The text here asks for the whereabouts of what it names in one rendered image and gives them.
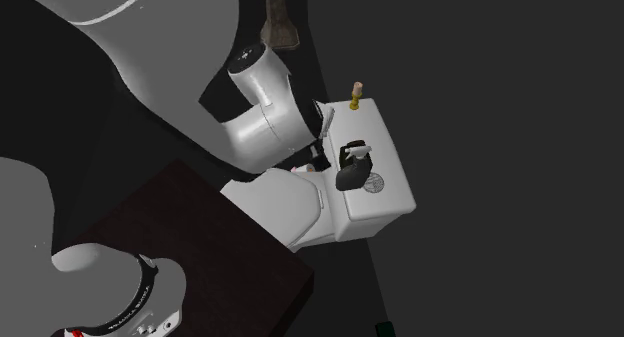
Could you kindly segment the white toilet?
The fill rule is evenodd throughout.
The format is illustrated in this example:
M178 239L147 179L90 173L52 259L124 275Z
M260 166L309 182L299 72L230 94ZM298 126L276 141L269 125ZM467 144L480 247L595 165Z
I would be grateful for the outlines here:
M333 122L323 139L331 167L323 172L295 173L269 169L251 182L230 181L221 194L257 222L281 244L296 252L307 246L368 238L398 217L416 209L416 202L394 142L371 98L359 109L334 102ZM340 147L364 140L371 172L385 181L376 194L362 187L338 191Z

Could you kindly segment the grey round patterned disc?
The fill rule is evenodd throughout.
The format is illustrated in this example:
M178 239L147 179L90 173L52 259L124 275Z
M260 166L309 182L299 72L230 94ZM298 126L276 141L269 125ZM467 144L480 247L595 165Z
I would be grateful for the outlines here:
M381 175L375 172L371 172L362 188L371 194L381 192L385 187L385 181Z

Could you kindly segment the brown flared hanging object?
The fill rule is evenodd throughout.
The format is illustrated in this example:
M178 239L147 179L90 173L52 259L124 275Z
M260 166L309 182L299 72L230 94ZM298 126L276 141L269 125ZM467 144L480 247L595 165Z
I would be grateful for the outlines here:
M265 0L265 13L261 40L275 51L297 49L300 45L298 30L289 17L286 0Z

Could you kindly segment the black spray bottle white trigger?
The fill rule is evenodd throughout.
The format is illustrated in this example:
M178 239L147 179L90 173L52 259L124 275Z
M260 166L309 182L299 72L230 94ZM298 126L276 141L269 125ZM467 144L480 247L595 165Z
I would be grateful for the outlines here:
M364 140L354 140L340 147L339 171L336 174L335 186L338 191L349 191L364 186L372 171L373 162L371 156L366 154L363 158L347 157L347 150L351 147L362 147Z

